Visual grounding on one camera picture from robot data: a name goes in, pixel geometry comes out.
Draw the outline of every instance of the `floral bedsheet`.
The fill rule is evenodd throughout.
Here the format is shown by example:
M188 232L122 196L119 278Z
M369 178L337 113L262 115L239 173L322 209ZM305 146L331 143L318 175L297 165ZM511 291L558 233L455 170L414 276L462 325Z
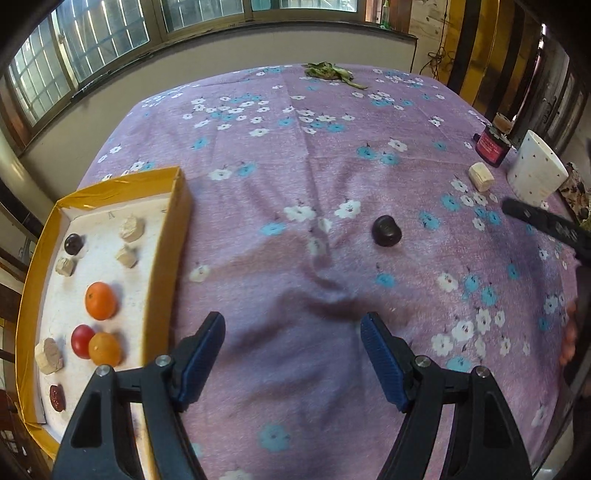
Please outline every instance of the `floral bedsheet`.
M433 79L299 65L201 80L137 104L81 186L182 166L194 210L173 336L217 310L226 342L183 421L210 479L372 479L402 422L359 339L377 311L416 353L489 366L533 455L553 412L572 253L506 217L505 172L467 169L483 119ZM562 212L558 199L550 207ZM402 229L379 247L381 215ZM451 408L440 435L449 435ZM438 478L438 440L426 478Z

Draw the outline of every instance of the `red cherry tomato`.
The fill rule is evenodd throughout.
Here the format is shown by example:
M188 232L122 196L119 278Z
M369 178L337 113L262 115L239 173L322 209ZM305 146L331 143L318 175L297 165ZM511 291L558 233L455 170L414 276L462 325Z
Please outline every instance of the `red cherry tomato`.
M88 344L94 335L95 331L88 325L78 325L74 329L70 343L72 345L72 350L74 350L74 353L77 356L86 360L90 358L90 354L88 353Z

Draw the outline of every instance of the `metal screw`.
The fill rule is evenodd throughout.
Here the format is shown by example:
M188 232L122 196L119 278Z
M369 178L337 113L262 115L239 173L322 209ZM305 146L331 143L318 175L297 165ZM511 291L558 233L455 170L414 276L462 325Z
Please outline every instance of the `metal screw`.
M166 367L171 361L172 358L170 358L169 355L160 355L156 357L156 365L159 367Z
M491 371L487 369L487 367L483 367L482 365L478 365L476 367L476 375L480 378L486 378L491 374Z
M427 368L429 365L431 365L431 359L425 355L419 355L416 357L415 362L421 368Z
M109 365L101 365L99 367L96 367L95 373L99 376L99 377L104 377L106 374L108 374L111 371L111 368Z

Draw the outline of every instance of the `dark chocolate ball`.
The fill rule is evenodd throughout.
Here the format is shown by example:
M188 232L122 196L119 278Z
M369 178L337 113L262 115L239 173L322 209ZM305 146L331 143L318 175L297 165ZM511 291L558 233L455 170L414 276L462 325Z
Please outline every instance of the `dark chocolate ball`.
M84 241L82 240L82 237L77 233L71 233L64 242L64 250L68 255L77 255L77 253L82 250L83 245Z
M402 240L402 230L390 215L382 215L371 228L371 236L381 247L391 247Z

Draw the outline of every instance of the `white wall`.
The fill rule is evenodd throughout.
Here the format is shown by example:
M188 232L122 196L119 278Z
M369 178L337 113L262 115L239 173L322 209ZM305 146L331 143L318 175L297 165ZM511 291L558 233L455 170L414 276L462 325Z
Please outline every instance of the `white wall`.
M54 199L76 190L96 153L146 97L233 70L331 61L410 71L414 40L371 28L269 26L206 35L133 67L72 106L21 157Z

